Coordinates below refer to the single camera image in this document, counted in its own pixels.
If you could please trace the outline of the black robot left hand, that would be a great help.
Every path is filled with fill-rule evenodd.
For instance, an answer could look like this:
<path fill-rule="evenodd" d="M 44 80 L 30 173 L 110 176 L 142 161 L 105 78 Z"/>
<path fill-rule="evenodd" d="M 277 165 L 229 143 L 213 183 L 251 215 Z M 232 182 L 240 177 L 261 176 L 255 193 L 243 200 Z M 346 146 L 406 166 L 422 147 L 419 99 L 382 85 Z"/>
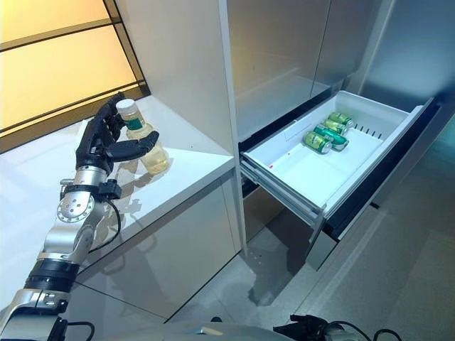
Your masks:
<path fill-rule="evenodd" d="M 93 166 L 110 174 L 116 162 L 141 158 L 155 147 L 159 140 L 157 131 L 136 140 L 119 140 L 122 128 L 126 124 L 118 113 L 116 104 L 123 99 L 125 99 L 123 92 L 110 97 L 94 118 L 88 121 L 75 152 L 77 169 Z"/>

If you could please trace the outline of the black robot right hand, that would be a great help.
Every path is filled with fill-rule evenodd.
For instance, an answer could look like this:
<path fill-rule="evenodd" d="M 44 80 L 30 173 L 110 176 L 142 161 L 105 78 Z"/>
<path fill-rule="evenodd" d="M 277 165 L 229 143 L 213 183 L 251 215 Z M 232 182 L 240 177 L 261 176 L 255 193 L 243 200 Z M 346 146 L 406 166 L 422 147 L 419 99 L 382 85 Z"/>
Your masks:
<path fill-rule="evenodd" d="M 273 327 L 273 331 L 293 340 L 325 340 L 328 322 L 313 315 L 290 315 L 291 323 Z"/>

